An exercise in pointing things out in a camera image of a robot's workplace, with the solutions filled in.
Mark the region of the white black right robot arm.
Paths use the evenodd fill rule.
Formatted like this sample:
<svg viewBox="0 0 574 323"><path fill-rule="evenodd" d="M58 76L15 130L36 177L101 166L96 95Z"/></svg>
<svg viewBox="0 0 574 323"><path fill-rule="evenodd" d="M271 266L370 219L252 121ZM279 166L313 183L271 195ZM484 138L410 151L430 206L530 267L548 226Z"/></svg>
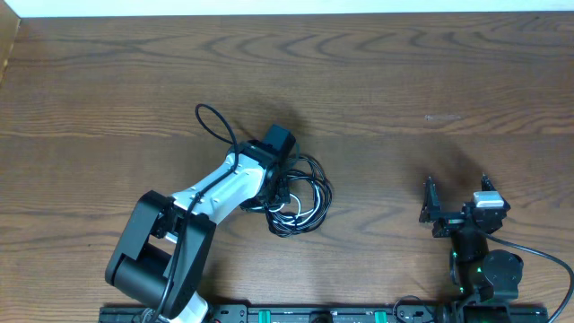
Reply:
<svg viewBox="0 0 574 323"><path fill-rule="evenodd" d="M441 209L436 183L424 183L421 223L432 223L432 236L448 238L450 277L460 296L441 304L434 318L438 322L510 322L509 303L518 297L524 262L514 253L490 250L487 236L502 227L509 203L487 176L456 212Z"/></svg>

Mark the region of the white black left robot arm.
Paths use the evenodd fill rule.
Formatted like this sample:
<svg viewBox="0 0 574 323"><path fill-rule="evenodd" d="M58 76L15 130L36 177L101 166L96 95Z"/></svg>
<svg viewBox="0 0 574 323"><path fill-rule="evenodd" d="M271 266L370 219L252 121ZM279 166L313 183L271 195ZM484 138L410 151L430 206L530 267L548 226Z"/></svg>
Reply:
<svg viewBox="0 0 574 323"><path fill-rule="evenodd" d="M105 280L139 301L142 322L201 322L197 293L215 229L236 208L269 211L283 203L284 169L296 141L234 143L224 162L185 190L139 198L105 270Z"/></svg>

